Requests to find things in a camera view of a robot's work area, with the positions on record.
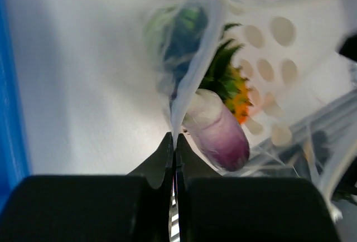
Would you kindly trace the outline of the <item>clear zip top bag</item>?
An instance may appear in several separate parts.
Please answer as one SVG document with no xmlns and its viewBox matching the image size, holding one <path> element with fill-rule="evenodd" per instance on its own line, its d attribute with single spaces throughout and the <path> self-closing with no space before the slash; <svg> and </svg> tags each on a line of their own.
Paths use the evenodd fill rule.
<svg viewBox="0 0 357 242">
<path fill-rule="evenodd" d="M 155 50 L 146 25 L 160 8 L 202 7 L 208 16 L 199 49 L 177 88 L 166 99 L 172 136 L 178 138 L 184 116 L 215 55 L 222 28 L 244 44 L 232 61 L 249 78 L 253 106 L 240 124 L 250 156 L 232 177 L 295 177 L 313 183 L 334 220 L 342 218 L 335 200 L 356 201 L 338 184 L 356 159 L 356 60 L 338 54 L 356 32 L 356 0 L 184 0 L 159 6 L 143 28 L 156 70 Z"/>
</svg>

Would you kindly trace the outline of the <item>dark purple toy eggplant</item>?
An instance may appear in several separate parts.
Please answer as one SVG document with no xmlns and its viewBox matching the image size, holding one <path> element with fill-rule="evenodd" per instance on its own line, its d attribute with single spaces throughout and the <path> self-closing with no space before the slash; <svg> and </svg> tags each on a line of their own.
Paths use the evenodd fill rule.
<svg viewBox="0 0 357 242">
<path fill-rule="evenodd" d="M 247 137 L 215 92 L 197 89 L 182 125 L 200 152 L 217 168 L 235 172 L 248 161 Z"/>
</svg>

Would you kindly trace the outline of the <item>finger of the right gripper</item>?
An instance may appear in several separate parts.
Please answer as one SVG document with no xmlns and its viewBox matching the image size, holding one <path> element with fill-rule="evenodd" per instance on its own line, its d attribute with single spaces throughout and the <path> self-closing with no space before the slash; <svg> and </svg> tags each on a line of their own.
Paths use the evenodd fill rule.
<svg viewBox="0 0 357 242">
<path fill-rule="evenodd" d="M 350 59 L 356 60 L 357 59 L 357 34 L 354 32 L 353 34 L 346 37 L 342 44 L 338 49 L 338 54 Z"/>
</svg>

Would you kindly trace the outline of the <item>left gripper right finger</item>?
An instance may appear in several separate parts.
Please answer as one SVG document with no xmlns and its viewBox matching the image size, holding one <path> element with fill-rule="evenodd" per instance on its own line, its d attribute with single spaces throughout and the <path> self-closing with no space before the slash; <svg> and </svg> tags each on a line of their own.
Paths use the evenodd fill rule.
<svg viewBox="0 0 357 242">
<path fill-rule="evenodd" d="M 223 177 L 177 140 L 181 241 L 339 241 L 316 187 L 301 178 Z"/>
</svg>

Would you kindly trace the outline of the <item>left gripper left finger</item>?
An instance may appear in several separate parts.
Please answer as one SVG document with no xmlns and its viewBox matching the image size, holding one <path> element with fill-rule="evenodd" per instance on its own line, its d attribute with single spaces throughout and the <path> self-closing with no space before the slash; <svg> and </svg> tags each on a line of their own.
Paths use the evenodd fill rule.
<svg viewBox="0 0 357 242">
<path fill-rule="evenodd" d="M 169 241 L 173 140 L 127 175 L 37 175 L 1 212 L 2 241 Z"/>
</svg>

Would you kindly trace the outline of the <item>toy pineapple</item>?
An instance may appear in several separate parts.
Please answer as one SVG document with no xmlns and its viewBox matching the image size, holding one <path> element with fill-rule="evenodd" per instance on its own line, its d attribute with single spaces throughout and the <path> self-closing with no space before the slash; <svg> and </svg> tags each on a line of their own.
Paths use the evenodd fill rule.
<svg viewBox="0 0 357 242">
<path fill-rule="evenodd" d="M 249 78 L 242 75 L 242 67 L 232 64 L 234 56 L 243 49 L 244 44 L 233 37 L 232 28 L 240 23 L 227 23 L 223 26 L 219 45 L 199 88 L 215 92 L 239 124 L 248 120 L 249 108 L 253 106 L 248 94 L 252 88 L 247 86 Z"/>
</svg>

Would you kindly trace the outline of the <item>green toy ball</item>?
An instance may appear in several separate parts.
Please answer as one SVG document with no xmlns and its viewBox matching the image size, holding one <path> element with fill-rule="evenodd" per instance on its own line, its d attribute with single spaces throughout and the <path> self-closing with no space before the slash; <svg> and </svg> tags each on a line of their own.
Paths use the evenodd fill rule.
<svg viewBox="0 0 357 242">
<path fill-rule="evenodd" d="M 171 100 L 197 53 L 208 25 L 202 7 L 176 6 L 158 9 L 146 25 L 148 44 L 155 50 L 156 70 L 162 73 L 158 91 Z"/>
</svg>

